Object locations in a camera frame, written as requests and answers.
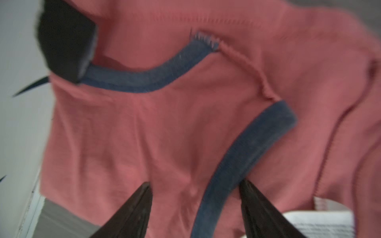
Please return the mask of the red tank top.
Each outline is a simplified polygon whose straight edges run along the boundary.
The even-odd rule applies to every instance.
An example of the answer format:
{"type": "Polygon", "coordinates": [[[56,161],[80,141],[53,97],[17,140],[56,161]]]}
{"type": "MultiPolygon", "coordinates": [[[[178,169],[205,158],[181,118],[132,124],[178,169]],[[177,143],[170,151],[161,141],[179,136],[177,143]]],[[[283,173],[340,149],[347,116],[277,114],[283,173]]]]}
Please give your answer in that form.
{"type": "Polygon", "coordinates": [[[381,42],[287,1],[44,1],[41,193],[102,226],[145,182],[149,238],[238,238],[238,184],[381,235],[381,42]]]}

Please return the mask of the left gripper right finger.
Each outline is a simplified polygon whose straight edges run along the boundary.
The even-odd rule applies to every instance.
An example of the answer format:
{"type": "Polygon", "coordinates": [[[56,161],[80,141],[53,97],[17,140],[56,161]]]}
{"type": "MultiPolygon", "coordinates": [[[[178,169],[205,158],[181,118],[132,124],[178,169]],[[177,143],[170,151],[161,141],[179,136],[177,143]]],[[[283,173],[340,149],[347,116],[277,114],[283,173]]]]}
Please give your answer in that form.
{"type": "Polygon", "coordinates": [[[239,184],[241,211],[248,238],[305,238],[247,179],[239,184]]]}

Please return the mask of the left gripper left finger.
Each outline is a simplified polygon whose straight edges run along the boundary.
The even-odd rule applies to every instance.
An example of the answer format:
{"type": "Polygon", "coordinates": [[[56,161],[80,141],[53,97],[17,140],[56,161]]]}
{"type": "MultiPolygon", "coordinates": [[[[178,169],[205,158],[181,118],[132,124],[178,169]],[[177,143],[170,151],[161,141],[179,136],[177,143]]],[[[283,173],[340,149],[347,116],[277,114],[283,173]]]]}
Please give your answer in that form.
{"type": "Polygon", "coordinates": [[[144,238],[152,199],[150,183],[144,182],[91,238],[144,238]]]}

